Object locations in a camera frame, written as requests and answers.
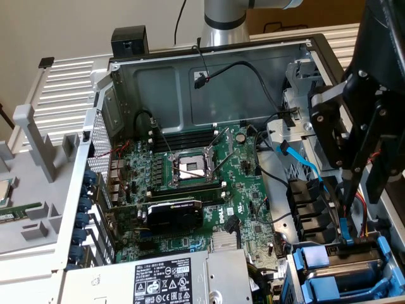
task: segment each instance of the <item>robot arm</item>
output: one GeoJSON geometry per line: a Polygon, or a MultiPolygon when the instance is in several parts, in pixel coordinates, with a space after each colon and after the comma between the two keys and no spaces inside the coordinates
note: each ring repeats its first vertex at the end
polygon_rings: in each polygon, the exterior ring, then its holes
{"type": "Polygon", "coordinates": [[[342,168],[343,204],[351,207],[363,169],[377,203],[389,181],[405,169],[405,1],[367,0],[354,55],[341,84],[312,93],[311,123],[334,168],[342,168]],[[343,106],[352,127],[342,128],[343,106]]]}
{"type": "Polygon", "coordinates": [[[205,0],[201,46],[248,42],[245,23],[249,8],[295,8],[302,0],[205,0]]]}

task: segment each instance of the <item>sticker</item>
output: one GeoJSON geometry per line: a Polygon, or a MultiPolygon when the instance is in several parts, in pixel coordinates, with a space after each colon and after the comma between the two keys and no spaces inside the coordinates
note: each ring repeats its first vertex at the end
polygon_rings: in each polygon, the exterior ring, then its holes
{"type": "Polygon", "coordinates": [[[194,72],[194,81],[196,81],[201,75],[204,75],[205,77],[208,76],[207,71],[200,71],[200,72],[194,72]]]}
{"type": "Polygon", "coordinates": [[[192,303],[191,259],[135,266],[134,304],[192,303]]]}
{"type": "Polygon", "coordinates": [[[281,258],[277,261],[278,277],[283,278],[285,271],[287,270],[287,259],[281,258]]]}
{"type": "Polygon", "coordinates": [[[252,292],[260,289],[259,286],[253,281],[251,277],[249,278],[249,284],[251,286],[252,292]]]}
{"type": "Polygon", "coordinates": [[[227,208],[227,214],[230,217],[231,215],[234,215],[234,209],[232,207],[227,208]]]}
{"type": "Polygon", "coordinates": [[[0,215],[0,221],[2,220],[12,220],[14,215],[12,213],[0,215]]]}

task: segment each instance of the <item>wooden surface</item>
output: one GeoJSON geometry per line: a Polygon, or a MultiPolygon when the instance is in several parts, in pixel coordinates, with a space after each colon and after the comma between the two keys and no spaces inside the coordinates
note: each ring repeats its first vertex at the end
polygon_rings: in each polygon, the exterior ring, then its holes
{"type": "MultiPolygon", "coordinates": [[[[309,28],[359,23],[364,5],[365,0],[304,0],[298,8],[250,9],[247,12],[247,26],[249,33],[254,35],[262,34],[268,22],[282,22],[283,26],[308,25],[309,28]]],[[[278,27],[269,25],[266,32],[273,32],[278,27]]]]}

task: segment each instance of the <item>screw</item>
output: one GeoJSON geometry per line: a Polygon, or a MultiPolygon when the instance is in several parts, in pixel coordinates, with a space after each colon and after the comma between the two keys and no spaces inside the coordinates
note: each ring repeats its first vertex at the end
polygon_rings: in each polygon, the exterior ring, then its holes
{"type": "Polygon", "coordinates": [[[359,70],[359,76],[361,78],[366,78],[368,76],[368,74],[365,71],[359,70]]]}
{"type": "Polygon", "coordinates": [[[304,130],[305,131],[310,131],[312,130],[312,124],[310,122],[304,123],[304,130]]]}

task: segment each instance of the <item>expansion slot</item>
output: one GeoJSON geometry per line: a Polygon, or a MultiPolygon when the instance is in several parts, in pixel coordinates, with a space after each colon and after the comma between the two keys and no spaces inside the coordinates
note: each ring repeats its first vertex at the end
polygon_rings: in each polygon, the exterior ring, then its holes
{"type": "MultiPolygon", "coordinates": [[[[168,134],[165,136],[172,151],[205,147],[211,143],[214,137],[212,130],[168,134]]],[[[155,153],[169,151],[161,135],[156,136],[153,150],[155,153]]]]}

